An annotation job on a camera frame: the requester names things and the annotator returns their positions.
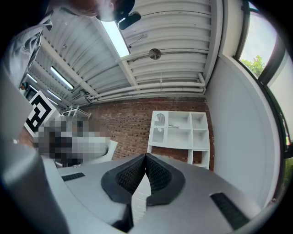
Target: black slot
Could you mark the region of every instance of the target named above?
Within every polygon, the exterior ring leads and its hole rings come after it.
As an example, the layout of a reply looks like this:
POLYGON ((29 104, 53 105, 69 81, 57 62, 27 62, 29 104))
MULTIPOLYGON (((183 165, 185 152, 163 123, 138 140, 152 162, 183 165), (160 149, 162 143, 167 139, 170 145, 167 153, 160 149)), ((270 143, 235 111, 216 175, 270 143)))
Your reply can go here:
POLYGON ((82 172, 78 172, 78 173, 74 173, 74 174, 70 174, 70 175, 64 175, 62 176, 62 179, 64 181, 71 181, 71 180, 74 180, 74 179, 77 179, 77 178, 81 178, 81 177, 84 177, 85 175, 82 173, 82 172))
POLYGON ((224 193, 215 193, 210 195, 210 197, 234 230, 241 228, 249 222, 249 219, 224 193))

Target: red brick wall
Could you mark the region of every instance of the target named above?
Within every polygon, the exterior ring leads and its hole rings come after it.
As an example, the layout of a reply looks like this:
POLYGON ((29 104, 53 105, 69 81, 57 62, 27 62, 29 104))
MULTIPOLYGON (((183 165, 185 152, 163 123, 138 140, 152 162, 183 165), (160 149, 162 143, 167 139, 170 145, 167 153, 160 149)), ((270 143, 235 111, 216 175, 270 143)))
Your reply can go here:
MULTIPOLYGON (((108 128, 111 139, 118 142, 113 159, 147 152, 152 111, 205 112, 210 134, 210 170, 214 169, 212 121, 205 98, 145 98, 107 102, 84 110, 108 128)), ((187 162, 187 150, 153 147, 152 153, 187 162)), ((197 152, 194 162, 200 160, 201 153, 197 152)))

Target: black window frame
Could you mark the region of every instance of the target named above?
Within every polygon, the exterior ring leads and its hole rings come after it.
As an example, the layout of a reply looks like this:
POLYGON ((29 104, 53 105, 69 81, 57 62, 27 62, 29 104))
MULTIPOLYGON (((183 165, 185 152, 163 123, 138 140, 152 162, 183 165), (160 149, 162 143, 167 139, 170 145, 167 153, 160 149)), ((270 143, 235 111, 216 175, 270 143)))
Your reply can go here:
POLYGON ((285 45, 280 38, 279 35, 277 35, 276 43, 274 46, 274 49, 272 51, 271 57, 260 74, 260 76, 257 78, 256 75, 240 60, 240 56, 242 54, 242 51, 245 46, 246 38, 248 35, 249 30, 249 23, 250 23, 250 15, 253 12, 254 14, 259 14, 261 17, 263 15, 261 12, 259 12, 256 9, 250 8, 249 1, 243 0, 243 6, 241 7, 241 10, 243 11, 243 24, 242 24, 242 31, 240 35, 239 44, 236 50, 235 55, 233 58, 243 66, 243 68, 251 75, 251 77, 255 80, 257 85, 260 87, 261 91, 263 92, 266 100, 268 101, 270 108, 272 110, 273 116, 275 118, 277 129, 278 129, 278 135, 280 139, 280 172, 279 172, 279 178, 277 182, 277 187, 275 189, 274 198, 280 197, 280 193, 282 192, 281 186, 282 181, 284 177, 284 167, 285 167, 285 159, 292 158, 293 157, 293 143, 289 137, 290 145, 287 145, 286 143, 286 132, 288 131, 288 126, 284 117, 284 114, 275 99, 273 93, 267 86, 274 74, 277 72, 286 52, 285 45))

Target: fluorescent light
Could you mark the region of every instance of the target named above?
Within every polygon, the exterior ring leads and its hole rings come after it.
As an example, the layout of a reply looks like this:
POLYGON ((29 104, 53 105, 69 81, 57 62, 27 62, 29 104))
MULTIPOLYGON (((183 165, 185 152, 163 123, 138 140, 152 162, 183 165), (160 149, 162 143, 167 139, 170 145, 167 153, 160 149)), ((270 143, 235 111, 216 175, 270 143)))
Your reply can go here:
POLYGON ((58 72, 54 67, 51 67, 50 70, 64 83, 70 88, 71 90, 73 89, 73 86, 65 80, 65 78, 58 72))
POLYGON ((117 53, 119 54, 120 58, 126 55, 129 55, 129 50, 125 44, 125 41, 114 21, 112 22, 103 22, 101 21, 102 25, 104 26, 107 34, 109 35, 117 53))
POLYGON ((55 98, 57 98, 59 101, 61 101, 61 98, 57 97, 54 93, 52 93, 50 90, 47 90, 47 92, 49 94, 51 94, 52 96, 54 96, 55 98))
POLYGON ((55 105, 58 105, 56 102, 52 101, 52 100, 49 99, 48 97, 47 97, 47 99, 48 99, 50 102, 54 103, 55 105))
POLYGON ((29 85, 33 90, 35 90, 36 92, 38 92, 34 87, 32 87, 31 85, 29 85))
POLYGON ((32 80, 33 80, 33 82, 37 82, 30 74, 27 74, 27 76, 29 77, 29 78, 31 78, 32 80))

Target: cabinet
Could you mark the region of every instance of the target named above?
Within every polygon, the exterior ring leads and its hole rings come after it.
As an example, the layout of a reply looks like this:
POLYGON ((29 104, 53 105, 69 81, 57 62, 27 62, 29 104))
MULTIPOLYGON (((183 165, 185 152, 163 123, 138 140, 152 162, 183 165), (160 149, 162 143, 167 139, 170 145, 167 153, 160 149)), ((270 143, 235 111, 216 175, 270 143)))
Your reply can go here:
POLYGON ((147 151, 152 146, 186 149, 188 163, 193 164, 194 151, 201 151, 201 163, 209 168, 210 142, 205 112, 153 111, 147 151))

